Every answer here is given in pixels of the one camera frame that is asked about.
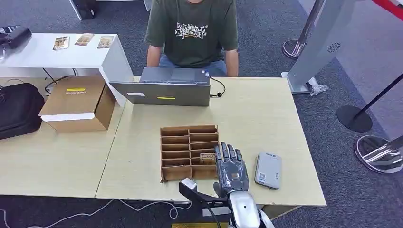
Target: cardboard compartment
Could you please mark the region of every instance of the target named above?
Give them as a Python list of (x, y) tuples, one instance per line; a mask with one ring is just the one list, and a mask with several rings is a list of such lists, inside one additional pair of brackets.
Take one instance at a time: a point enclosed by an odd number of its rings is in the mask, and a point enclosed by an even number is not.
[(216, 167), (215, 165), (194, 165), (192, 166), (192, 176), (195, 179), (216, 178)]
[(162, 167), (171, 167), (171, 166), (184, 166), (190, 165), (190, 159), (188, 158), (179, 158), (179, 159), (161, 159)]
[(162, 167), (161, 170), (164, 180), (182, 180), (187, 177), (192, 177), (192, 170), (190, 166)]
[(200, 149), (214, 149), (214, 146), (218, 146), (218, 141), (213, 142), (193, 142), (190, 143), (191, 150), (200, 150)]
[(188, 144), (161, 144), (161, 151), (186, 151), (189, 150)]
[(189, 133), (217, 133), (218, 129), (216, 126), (195, 126), (189, 128)]
[(219, 145), (217, 126), (165, 127), (161, 128), (160, 136), (161, 182), (217, 176), (214, 164), (214, 146)]
[(191, 133), (190, 142), (200, 143), (200, 142), (213, 142), (218, 141), (217, 133)]
[(161, 159), (169, 158), (188, 158), (189, 151), (162, 151)]
[(188, 136), (163, 136), (161, 144), (189, 144)]
[(214, 149), (201, 149), (201, 150), (191, 150), (190, 151), (190, 157), (191, 158), (200, 158), (200, 154), (202, 153), (214, 153)]
[(175, 127), (167, 127), (161, 129), (161, 136), (188, 136), (189, 130)]

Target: stanchion base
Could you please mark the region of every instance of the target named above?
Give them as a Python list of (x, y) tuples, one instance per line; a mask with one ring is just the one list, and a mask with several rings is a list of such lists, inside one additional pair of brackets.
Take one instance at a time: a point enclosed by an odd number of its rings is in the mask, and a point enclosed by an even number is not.
[(362, 113), (357, 118), (353, 120), (353, 117), (360, 111), (361, 109), (351, 106), (345, 105), (338, 108), (336, 114), (340, 123), (344, 125), (344, 127), (350, 129), (355, 132), (367, 132), (372, 128), (372, 120), (371, 117), (367, 113)]
[(400, 151), (394, 151), (373, 162), (367, 162), (364, 158), (364, 156), (388, 142), (388, 140), (381, 137), (366, 135), (357, 140), (354, 146), (354, 151), (360, 162), (370, 170), (377, 173), (395, 173), (403, 168)]
[(300, 53), (302, 52), (302, 50), (301, 50), (297, 55), (292, 54), (297, 42), (298, 42), (297, 39), (291, 39), (291, 40), (286, 41), (283, 44), (283, 47), (281, 48), (281, 50), (283, 51), (284, 55), (286, 55), (288, 58), (297, 60), (299, 58)]
[(288, 72), (281, 73), (282, 78), (286, 78), (292, 94), (308, 94), (309, 89), (306, 85), (293, 85), (288, 79)]

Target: gray carpet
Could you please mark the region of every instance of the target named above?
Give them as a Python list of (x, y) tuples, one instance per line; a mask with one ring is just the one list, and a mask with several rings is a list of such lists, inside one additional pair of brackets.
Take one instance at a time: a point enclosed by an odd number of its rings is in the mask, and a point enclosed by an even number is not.
[[(0, 0), (0, 5), (7, 6), (6, 13), (0, 14), (0, 23), (26, 25), (33, 32), (117, 33), (133, 72), (139, 74), (146, 64), (143, 39), (148, 13), (141, 2), (99, 3), (97, 18), (83, 22), (76, 19), (68, 1)], [(238, 0), (237, 10), (240, 75), (276, 77), (289, 70), (293, 61), (283, 56), (280, 46), (298, 36), (307, 18), (298, 1)], [(295, 95), (294, 100), (328, 206), (297, 209), (274, 220), (274, 224), (277, 228), (403, 227), (403, 175), (379, 175), (366, 169), (353, 151), (354, 141), (364, 134), (347, 130), (335, 116), (342, 105), (363, 106), (362, 97), (336, 60), (319, 72), (317, 79), (331, 90), (316, 97)], [(376, 121), (369, 133), (384, 135)], [(49, 225), (78, 212), (89, 213), (106, 202), (0, 196), (0, 209), (8, 211), (12, 228), (23, 228)], [(130, 203), (136, 207), (145, 204)], [(169, 209), (155, 205), (135, 213), (114, 202), (90, 219), (75, 218), (55, 227), (170, 227)], [(201, 218), (192, 208), (179, 211), (175, 222), (202, 220), (209, 219)]]

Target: person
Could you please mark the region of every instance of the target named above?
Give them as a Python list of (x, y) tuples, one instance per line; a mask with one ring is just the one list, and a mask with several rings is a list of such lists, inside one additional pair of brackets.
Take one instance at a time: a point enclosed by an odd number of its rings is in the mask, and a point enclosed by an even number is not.
[(153, 0), (145, 42), (148, 67), (238, 76), (235, 0)]

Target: robotic hand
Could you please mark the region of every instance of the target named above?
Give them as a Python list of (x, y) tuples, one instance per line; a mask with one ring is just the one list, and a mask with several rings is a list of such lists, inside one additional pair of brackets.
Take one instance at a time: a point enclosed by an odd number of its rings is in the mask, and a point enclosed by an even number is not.
[(215, 146), (216, 166), (218, 181), (213, 187), (215, 193), (219, 197), (225, 197), (228, 193), (235, 190), (248, 191), (249, 179), (246, 171), (245, 162), (242, 160), (242, 155), (238, 149), (235, 149), (221, 142), (222, 154), (224, 161), (221, 159), (221, 153), (218, 146)]
[(245, 162), (238, 149), (221, 143), (220, 149), (215, 146), (218, 182), (213, 184), (218, 198), (197, 191), (197, 184), (186, 178), (179, 183), (179, 192), (195, 204), (203, 208), (227, 206), (232, 212), (228, 228), (274, 228), (270, 219), (260, 209), (248, 193), (249, 179)]

